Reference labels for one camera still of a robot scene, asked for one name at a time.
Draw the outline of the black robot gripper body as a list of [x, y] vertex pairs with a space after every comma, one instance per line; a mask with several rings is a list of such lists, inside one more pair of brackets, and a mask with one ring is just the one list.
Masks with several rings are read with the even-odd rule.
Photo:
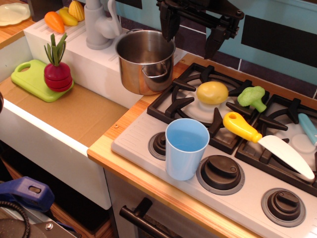
[[228, 0], [158, 0], [158, 8], [160, 2], [176, 8], [180, 18], [184, 17], [210, 30], [223, 26], [235, 31], [235, 36], [239, 22], [245, 16], [242, 10]]

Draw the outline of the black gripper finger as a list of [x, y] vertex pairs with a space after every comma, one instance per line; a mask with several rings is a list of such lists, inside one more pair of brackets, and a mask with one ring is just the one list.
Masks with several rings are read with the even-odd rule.
[[235, 37], [235, 31], [223, 26], [216, 26], [211, 30], [205, 44], [204, 59], [212, 59], [215, 53], [220, 49], [223, 42], [229, 38]]
[[166, 2], [159, 3], [161, 32], [164, 39], [171, 41], [179, 30], [180, 15], [178, 10]]

